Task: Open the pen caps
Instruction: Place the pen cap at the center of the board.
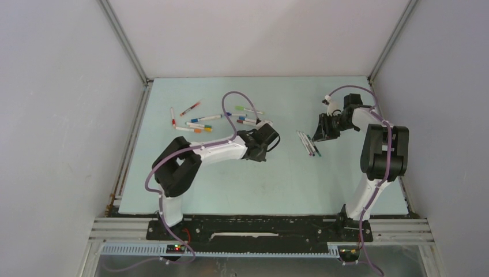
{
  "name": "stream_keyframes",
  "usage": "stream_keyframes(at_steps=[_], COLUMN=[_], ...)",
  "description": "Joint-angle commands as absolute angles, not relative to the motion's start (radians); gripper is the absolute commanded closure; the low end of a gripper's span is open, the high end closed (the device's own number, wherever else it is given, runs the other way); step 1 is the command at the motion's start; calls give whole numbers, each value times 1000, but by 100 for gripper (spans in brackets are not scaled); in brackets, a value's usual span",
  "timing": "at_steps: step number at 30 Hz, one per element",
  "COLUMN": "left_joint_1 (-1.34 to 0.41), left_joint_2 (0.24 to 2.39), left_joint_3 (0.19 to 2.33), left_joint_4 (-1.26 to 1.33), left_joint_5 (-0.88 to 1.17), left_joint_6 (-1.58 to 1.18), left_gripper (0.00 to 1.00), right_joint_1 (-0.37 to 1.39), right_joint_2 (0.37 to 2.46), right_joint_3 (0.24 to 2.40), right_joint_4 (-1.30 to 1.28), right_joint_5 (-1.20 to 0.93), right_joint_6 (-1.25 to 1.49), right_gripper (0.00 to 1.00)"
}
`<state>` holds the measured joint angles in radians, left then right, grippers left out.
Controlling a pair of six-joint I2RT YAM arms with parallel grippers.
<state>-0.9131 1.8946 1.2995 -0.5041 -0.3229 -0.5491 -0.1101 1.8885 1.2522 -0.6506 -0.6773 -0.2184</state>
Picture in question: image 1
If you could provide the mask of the dark green thin pen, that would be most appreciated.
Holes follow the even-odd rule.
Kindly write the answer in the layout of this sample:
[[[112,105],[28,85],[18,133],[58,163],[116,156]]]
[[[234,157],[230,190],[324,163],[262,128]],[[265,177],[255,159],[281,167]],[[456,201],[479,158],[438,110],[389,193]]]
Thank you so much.
[[[319,157],[322,157],[321,153],[319,152],[317,146],[314,144],[314,142],[312,141],[312,138],[306,134],[306,137],[307,139],[309,140],[310,144],[312,145],[312,148],[314,149],[315,153],[319,156]]]

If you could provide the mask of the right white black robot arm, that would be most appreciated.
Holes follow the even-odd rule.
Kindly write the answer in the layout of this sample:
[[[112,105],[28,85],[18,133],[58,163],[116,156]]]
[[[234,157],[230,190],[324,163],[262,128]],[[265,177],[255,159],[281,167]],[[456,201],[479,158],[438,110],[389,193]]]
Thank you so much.
[[[319,115],[313,142],[334,140],[346,130],[364,133],[360,154],[361,180],[341,211],[345,218],[335,226],[342,241],[357,236],[359,228],[370,218],[371,210],[379,195],[398,177],[403,176],[408,165],[409,130],[385,120],[374,106],[363,104],[359,94],[344,97],[343,108],[330,95],[322,101],[327,106]]]

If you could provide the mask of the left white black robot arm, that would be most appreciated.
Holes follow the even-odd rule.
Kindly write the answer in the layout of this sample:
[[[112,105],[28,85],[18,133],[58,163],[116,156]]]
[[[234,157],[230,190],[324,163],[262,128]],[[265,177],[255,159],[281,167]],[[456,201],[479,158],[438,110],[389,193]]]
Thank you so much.
[[[168,240],[181,236],[183,195],[202,166],[228,160],[264,162],[279,142],[280,135],[269,123],[220,140],[191,143],[183,136],[173,139],[153,162],[145,181],[147,191],[159,194],[160,233]]]

